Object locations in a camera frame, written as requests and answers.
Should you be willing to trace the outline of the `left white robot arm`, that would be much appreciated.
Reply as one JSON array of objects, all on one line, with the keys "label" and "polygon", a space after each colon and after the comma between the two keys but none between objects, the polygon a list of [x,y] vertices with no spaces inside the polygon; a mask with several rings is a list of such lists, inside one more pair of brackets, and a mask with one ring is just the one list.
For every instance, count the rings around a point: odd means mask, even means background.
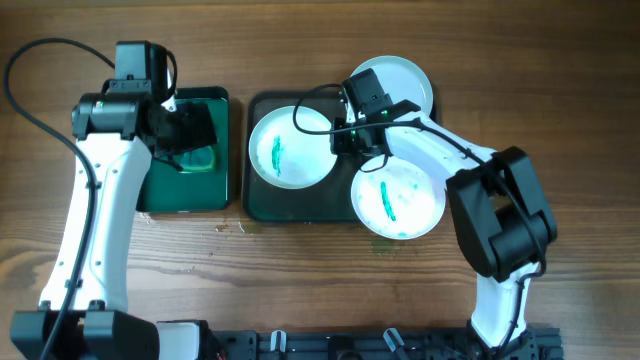
[{"label": "left white robot arm", "polygon": [[152,323],[128,312],[126,268],[143,182],[156,154],[211,142],[206,108],[168,110],[144,80],[82,96],[72,113],[78,150],[57,263],[35,311],[10,338],[27,359],[220,359],[204,320]]}]

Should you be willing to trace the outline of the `white plate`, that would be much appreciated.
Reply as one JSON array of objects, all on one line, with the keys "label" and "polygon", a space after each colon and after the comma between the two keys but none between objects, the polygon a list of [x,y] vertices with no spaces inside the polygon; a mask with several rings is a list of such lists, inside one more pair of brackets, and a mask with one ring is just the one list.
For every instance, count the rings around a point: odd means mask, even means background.
[{"label": "white plate", "polygon": [[280,107],[263,116],[252,130],[248,145],[250,163],[257,174],[287,190],[315,185],[337,161],[328,135],[309,135],[294,126],[294,109]]},{"label": "white plate", "polygon": [[418,105],[431,119],[434,118],[434,92],[431,82],[412,61],[399,56],[383,55],[360,64],[351,75],[372,69],[382,89],[393,103],[409,100]]},{"label": "white plate", "polygon": [[383,155],[367,161],[351,184],[351,202],[359,220],[374,233],[410,240],[430,232],[441,220],[446,195],[417,166]]}]

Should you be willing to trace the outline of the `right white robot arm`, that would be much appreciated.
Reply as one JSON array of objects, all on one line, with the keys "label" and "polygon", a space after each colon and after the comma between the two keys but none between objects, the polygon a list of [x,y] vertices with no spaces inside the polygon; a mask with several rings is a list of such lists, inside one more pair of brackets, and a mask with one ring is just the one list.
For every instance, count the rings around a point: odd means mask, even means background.
[{"label": "right white robot arm", "polygon": [[477,274],[474,343],[498,359],[527,331],[530,282],[544,275],[557,224],[527,154],[477,146],[422,111],[381,110],[330,129],[331,150],[366,156],[351,184],[358,219],[409,240],[451,212],[458,246]]}]

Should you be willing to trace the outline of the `white plate top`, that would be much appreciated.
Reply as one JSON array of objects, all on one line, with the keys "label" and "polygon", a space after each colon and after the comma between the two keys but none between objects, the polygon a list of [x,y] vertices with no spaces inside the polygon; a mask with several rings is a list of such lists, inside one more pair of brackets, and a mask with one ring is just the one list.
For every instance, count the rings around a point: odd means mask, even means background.
[{"label": "white plate top", "polygon": [[431,119],[434,118],[434,92],[431,82],[412,61],[399,56],[383,55],[360,64],[351,75],[372,69],[382,89],[393,103],[409,100],[418,105]]}]

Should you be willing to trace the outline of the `white plate bottom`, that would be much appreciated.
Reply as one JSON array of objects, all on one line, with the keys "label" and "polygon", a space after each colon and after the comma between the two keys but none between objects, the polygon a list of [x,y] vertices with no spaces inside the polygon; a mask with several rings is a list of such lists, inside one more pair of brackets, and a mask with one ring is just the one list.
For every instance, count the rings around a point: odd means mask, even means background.
[{"label": "white plate bottom", "polygon": [[417,166],[383,155],[367,161],[351,184],[351,202],[359,220],[374,233],[410,240],[430,232],[441,220],[446,195]]}]

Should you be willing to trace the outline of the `green yellow sponge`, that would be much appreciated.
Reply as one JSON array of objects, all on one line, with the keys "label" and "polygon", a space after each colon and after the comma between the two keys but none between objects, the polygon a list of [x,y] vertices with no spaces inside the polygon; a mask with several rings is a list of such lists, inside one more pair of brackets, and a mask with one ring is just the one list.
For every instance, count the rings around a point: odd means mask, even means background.
[{"label": "green yellow sponge", "polygon": [[174,161],[184,173],[209,172],[215,168],[216,156],[212,146],[176,155]]}]

